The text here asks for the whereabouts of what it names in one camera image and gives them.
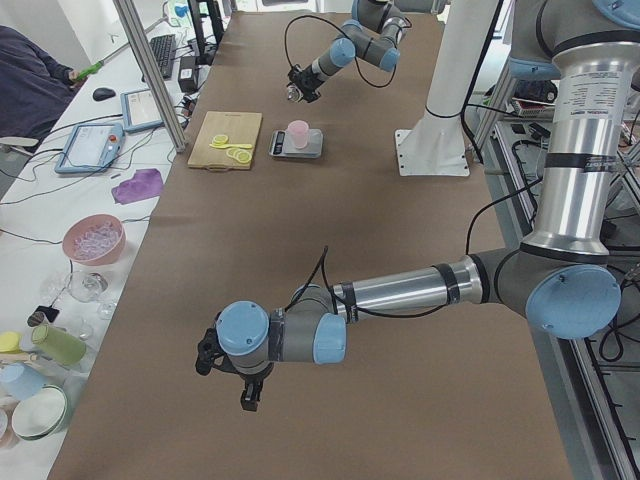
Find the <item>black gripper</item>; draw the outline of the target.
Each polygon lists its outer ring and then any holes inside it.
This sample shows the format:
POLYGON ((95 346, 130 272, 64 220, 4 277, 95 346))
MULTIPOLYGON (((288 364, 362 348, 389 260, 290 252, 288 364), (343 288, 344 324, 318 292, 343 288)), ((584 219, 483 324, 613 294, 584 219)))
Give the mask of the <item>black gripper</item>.
POLYGON ((274 363, 263 361, 256 366, 245 367, 231 362, 231 366, 245 382, 244 390, 240 397, 242 409, 245 411, 257 411, 264 382, 272 373, 274 363))
POLYGON ((302 69, 298 64, 293 65, 288 73, 288 79, 288 84, 295 84, 303 94, 301 101, 312 103, 320 98, 318 88, 324 81, 319 79, 311 66, 302 69))

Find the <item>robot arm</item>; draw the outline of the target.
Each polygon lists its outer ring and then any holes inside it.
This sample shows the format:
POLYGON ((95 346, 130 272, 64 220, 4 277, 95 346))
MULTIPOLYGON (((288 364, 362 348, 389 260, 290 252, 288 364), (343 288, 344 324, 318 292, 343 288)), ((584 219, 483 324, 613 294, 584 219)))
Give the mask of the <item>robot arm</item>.
POLYGON ((241 405, 253 411, 276 363, 342 361, 346 328, 364 316, 416 318, 460 302, 500 303, 560 339, 588 337, 615 317, 622 293, 600 231, 639 69, 639 5, 520 1, 513 47, 515 76, 559 81, 534 226, 519 246, 357 282, 307 282, 272 312, 234 302, 200 341, 198 373, 239 376, 241 405))
POLYGON ((400 59, 398 45, 412 27, 392 1, 355 1, 351 18, 336 28, 330 46, 306 67, 292 63, 287 74, 287 99, 312 103, 320 87, 350 64, 364 61, 393 74, 400 59))

